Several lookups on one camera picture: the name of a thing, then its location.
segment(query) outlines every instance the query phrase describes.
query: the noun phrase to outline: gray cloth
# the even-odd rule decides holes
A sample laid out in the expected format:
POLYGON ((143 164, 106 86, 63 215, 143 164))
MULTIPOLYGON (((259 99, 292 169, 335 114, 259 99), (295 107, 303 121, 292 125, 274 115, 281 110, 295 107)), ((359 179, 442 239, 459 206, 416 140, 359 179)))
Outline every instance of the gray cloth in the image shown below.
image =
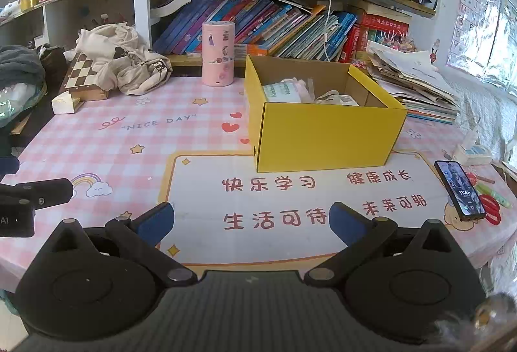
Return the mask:
POLYGON ((0 47, 0 89, 18 83, 43 86, 45 69, 35 51, 24 46, 0 47))

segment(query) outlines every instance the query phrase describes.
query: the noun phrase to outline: black smartphone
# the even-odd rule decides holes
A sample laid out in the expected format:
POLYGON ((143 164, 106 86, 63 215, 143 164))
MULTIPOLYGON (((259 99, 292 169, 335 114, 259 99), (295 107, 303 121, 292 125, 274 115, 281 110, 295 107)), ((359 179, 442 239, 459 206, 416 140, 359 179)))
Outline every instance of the black smartphone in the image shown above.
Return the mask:
POLYGON ((461 165, 456 161, 436 161, 434 166, 458 211, 459 220, 484 218, 486 212, 483 205, 461 165))

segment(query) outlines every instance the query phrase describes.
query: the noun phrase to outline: open cardboard box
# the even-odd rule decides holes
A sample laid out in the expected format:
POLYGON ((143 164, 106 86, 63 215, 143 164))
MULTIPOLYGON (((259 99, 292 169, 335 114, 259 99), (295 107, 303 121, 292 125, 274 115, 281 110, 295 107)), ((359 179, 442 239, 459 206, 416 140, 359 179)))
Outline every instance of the open cardboard box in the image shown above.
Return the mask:
POLYGON ((257 172, 384 165, 407 110, 359 69, 338 62, 248 56, 245 89, 257 172), (312 78, 316 98, 329 90, 359 106, 270 103, 263 85, 312 78))

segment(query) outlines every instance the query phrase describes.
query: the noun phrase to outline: screw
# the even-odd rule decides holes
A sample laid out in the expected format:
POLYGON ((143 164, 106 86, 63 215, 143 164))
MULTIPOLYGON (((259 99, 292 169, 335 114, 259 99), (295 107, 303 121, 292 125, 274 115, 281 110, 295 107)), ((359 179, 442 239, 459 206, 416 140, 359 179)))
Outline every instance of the screw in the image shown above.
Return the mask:
POLYGON ((192 277, 192 271, 185 268, 176 268, 169 270, 167 277, 175 282, 187 281, 192 277))
POLYGON ((317 267, 309 272, 309 276, 315 281, 329 281, 334 277, 334 272, 326 267, 317 267))

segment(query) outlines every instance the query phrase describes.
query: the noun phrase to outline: white charging cable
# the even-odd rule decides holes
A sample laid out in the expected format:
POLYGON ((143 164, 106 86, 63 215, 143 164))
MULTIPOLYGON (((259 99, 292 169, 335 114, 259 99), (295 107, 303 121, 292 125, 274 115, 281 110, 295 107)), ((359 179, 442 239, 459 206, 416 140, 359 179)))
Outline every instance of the white charging cable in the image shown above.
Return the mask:
POLYGON ((327 53, 327 39, 328 39, 328 22, 330 20, 330 6, 332 5, 332 0, 328 0, 328 9, 327 9, 327 21, 325 21, 325 33, 323 34, 323 49, 325 51, 325 56, 327 60, 330 62, 327 53))

